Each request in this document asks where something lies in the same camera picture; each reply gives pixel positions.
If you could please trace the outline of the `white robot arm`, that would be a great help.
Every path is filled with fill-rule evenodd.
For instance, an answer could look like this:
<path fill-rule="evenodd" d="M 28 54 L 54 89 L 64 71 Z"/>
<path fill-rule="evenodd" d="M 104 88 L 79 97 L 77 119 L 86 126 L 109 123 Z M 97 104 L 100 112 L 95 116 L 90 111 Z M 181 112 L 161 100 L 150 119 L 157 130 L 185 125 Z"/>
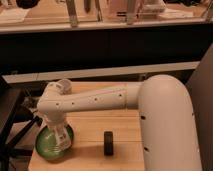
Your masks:
<path fill-rule="evenodd" d="M 195 115 L 185 85 L 170 75 L 72 94 L 71 81 L 49 83 L 37 108 L 48 126 L 68 112 L 132 108 L 141 117 L 145 171 L 202 171 Z"/>

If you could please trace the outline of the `white gripper with label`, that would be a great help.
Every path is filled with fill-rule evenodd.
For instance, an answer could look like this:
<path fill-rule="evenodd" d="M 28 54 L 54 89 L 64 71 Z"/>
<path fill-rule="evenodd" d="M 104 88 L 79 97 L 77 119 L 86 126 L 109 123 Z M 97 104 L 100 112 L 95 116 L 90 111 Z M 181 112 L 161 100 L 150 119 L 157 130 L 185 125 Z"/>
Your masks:
<path fill-rule="evenodd" d="M 71 138 L 67 131 L 68 124 L 66 121 L 61 123 L 48 123 L 47 126 L 54 134 L 55 150 L 65 150 L 71 146 Z"/>

